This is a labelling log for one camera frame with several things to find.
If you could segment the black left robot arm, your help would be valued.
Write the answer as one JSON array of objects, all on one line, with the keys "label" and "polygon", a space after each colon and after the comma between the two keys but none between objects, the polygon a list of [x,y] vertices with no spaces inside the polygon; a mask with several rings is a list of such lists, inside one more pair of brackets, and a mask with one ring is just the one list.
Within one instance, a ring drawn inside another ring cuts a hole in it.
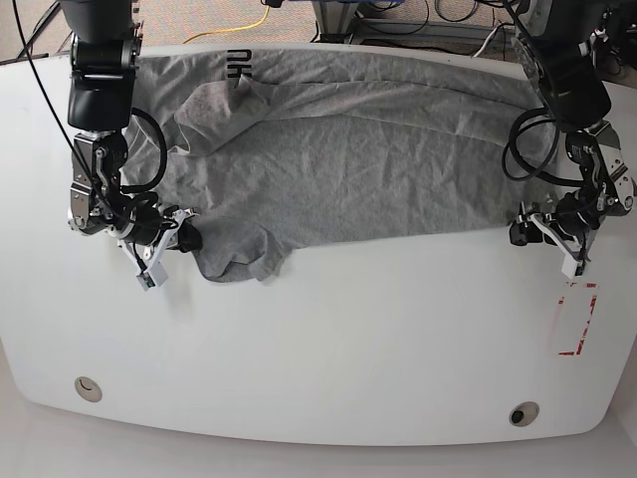
[{"label": "black left robot arm", "polygon": [[[546,242],[582,267],[593,237],[608,216],[622,217],[636,206],[636,180],[621,154],[618,134],[607,120],[611,100],[596,70],[596,58],[623,51],[636,22],[633,1],[506,1],[516,28],[514,46],[542,106],[522,114],[505,153],[525,171],[567,188],[542,212],[522,208],[511,228],[513,244]],[[518,137],[531,120],[546,118],[565,139],[566,155],[580,178],[566,179],[531,166]]]}]

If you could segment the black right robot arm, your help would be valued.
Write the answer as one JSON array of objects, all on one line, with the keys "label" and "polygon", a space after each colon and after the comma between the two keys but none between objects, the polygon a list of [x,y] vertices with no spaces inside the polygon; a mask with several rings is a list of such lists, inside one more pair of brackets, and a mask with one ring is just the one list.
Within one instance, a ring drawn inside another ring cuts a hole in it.
[{"label": "black right robot arm", "polygon": [[[73,33],[68,123],[79,130],[72,145],[69,222],[85,235],[112,233],[146,273],[164,250],[194,252],[202,238],[190,222],[194,211],[161,205],[155,191],[168,151],[157,121],[132,104],[141,26],[130,1],[64,1],[61,9]],[[133,118],[154,132],[159,160],[147,182],[124,185],[120,171],[128,146],[122,132]]]}]

